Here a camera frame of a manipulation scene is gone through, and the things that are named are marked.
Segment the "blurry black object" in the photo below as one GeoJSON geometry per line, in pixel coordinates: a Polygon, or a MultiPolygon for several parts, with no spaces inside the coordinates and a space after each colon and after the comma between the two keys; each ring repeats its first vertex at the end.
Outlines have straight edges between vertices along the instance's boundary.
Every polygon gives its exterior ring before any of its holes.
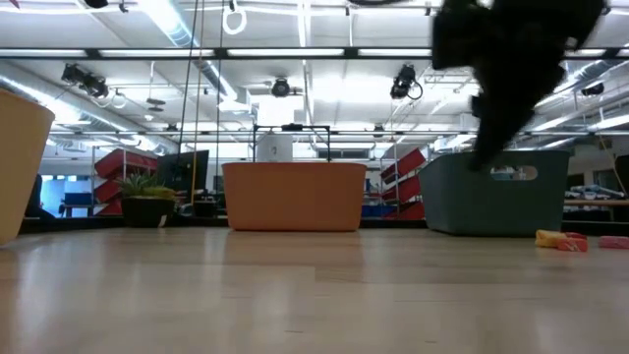
{"type": "Polygon", "coordinates": [[[420,99],[424,94],[424,89],[415,79],[415,67],[410,64],[404,64],[402,69],[398,73],[397,77],[393,79],[393,86],[391,87],[391,98],[393,99],[402,99],[404,97],[409,97],[411,99],[420,99]],[[417,97],[411,97],[409,95],[409,91],[413,86],[418,86],[422,93],[417,97]]]}
{"type": "Polygon", "coordinates": [[[470,66],[481,86],[474,170],[490,162],[561,82],[564,51],[581,48],[604,0],[445,0],[432,25],[432,67],[470,66]]]}
{"type": "Polygon", "coordinates": [[[109,5],[109,2],[107,0],[86,0],[86,4],[94,9],[100,9],[109,5]]]}

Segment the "orange bin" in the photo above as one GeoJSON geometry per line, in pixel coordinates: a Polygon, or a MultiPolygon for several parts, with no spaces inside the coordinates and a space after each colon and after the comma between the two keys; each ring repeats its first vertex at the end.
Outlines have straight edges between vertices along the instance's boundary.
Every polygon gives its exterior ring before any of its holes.
{"type": "Polygon", "coordinates": [[[223,164],[229,226],[250,231],[355,231],[367,167],[358,163],[223,164]]]}

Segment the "fluorescent light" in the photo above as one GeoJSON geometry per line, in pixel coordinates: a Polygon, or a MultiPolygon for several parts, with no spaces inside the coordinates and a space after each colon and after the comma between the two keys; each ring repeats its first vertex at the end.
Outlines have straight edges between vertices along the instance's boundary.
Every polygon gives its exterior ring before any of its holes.
{"type": "Polygon", "coordinates": [[[563,140],[556,141],[554,143],[550,143],[548,145],[545,145],[542,148],[557,148],[557,147],[560,147],[560,146],[562,146],[564,144],[570,143],[573,140],[574,140],[574,138],[563,139],[563,140]]]}
{"type": "Polygon", "coordinates": [[[570,117],[555,118],[555,119],[547,121],[545,123],[541,123],[541,124],[539,124],[539,126],[533,128],[531,130],[534,131],[534,132],[539,132],[539,131],[543,131],[543,130],[546,130],[546,129],[551,129],[551,128],[554,128],[554,127],[556,127],[556,126],[558,126],[560,124],[563,124],[563,123],[565,123],[565,122],[567,122],[569,120],[570,120],[570,117]]]}
{"type": "Polygon", "coordinates": [[[87,57],[80,49],[0,49],[0,56],[13,57],[87,57]]]}
{"type": "Polygon", "coordinates": [[[231,56],[341,56],[340,48],[295,48],[295,49],[228,49],[231,56]]]}
{"type": "Polygon", "coordinates": [[[361,56],[431,56],[430,49],[359,49],[361,56]]]}
{"type": "Polygon", "coordinates": [[[581,49],[573,53],[567,53],[567,57],[595,57],[602,55],[605,52],[604,49],[581,49]]]}
{"type": "Polygon", "coordinates": [[[600,121],[600,122],[598,122],[596,124],[593,124],[593,125],[589,126],[588,130],[596,131],[596,130],[600,130],[600,129],[607,129],[607,128],[616,127],[616,126],[627,124],[627,123],[629,123],[629,114],[628,115],[619,116],[619,117],[615,117],[615,118],[605,119],[603,121],[600,121]]]}
{"type": "Polygon", "coordinates": [[[63,120],[55,120],[52,122],[54,125],[90,125],[89,121],[63,121],[63,120]]]}
{"type": "Polygon", "coordinates": [[[110,57],[199,57],[214,56],[212,49],[102,49],[100,55],[110,57]]]}
{"type": "Polygon", "coordinates": [[[454,139],[452,139],[451,141],[449,141],[446,145],[445,148],[456,148],[462,144],[464,144],[465,142],[475,138],[476,135],[475,134],[465,134],[465,135],[458,135],[456,136],[454,139]]]}

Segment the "gray bin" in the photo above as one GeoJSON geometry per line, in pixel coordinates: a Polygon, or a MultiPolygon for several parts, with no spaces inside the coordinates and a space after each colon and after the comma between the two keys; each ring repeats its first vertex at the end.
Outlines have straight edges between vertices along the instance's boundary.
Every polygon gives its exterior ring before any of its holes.
{"type": "Polygon", "coordinates": [[[470,236],[535,236],[561,228],[567,151],[506,151],[479,172],[470,152],[447,154],[420,171],[426,222],[432,230],[470,236]],[[529,181],[496,180],[493,166],[534,166],[529,181]]]}

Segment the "computer monitor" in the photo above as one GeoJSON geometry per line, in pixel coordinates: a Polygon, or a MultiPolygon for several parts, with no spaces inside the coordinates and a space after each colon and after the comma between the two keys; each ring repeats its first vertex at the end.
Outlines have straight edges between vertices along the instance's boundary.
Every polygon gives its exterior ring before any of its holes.
{"type": "Polygon", "coordinates": [[[179,191],[196,191],[205,189],[207,162],[209,151],[197,151],[197,173],[193,186],[194,152],[169,154],[157,158],[157,178],[164,186],[179,191]]]}

